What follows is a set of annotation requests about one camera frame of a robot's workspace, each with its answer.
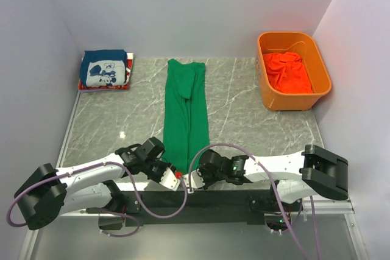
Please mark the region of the green t shirt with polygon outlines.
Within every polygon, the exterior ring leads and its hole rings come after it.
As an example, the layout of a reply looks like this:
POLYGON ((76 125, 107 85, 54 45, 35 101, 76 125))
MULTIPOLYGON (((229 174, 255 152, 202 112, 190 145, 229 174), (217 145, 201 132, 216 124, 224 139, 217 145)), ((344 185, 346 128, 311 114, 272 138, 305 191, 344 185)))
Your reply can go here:
POLYGON ((210 144, 204 63, 168 61, 163 158, 185 174, 198 151, 210 144))

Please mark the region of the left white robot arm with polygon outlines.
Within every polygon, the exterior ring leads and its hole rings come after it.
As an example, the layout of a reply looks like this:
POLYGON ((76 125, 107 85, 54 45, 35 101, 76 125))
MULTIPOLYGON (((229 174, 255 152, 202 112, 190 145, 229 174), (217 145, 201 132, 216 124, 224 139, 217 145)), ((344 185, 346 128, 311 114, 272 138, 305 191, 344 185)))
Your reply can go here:
POLYGON ((162 160, 164 152, 163 143, 151 137, 143 144, 119 148, 78 166, 40 166, 14 195, 24 225, 38 230, 59 215, 88 208, 123 213, 130 203, 115 181, 129 175, 143 173, 148 180, 175 191, 180 181, 176 168, 162 160))

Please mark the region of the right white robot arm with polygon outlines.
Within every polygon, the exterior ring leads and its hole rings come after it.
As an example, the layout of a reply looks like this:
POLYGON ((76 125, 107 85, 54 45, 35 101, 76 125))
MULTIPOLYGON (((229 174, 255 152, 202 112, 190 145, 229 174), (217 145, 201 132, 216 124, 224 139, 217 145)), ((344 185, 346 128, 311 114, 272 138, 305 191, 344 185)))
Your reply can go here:
POLYGON ((200 189, 219 181, 240 186, 268 180, 283 203, 313 195, 343 201, 349 198, 348 169, 345 158, 314 144, 287 155, 253 156, 244 150, 231 158, 207 147, 197 168, 189 172, 188 186, 200 189))

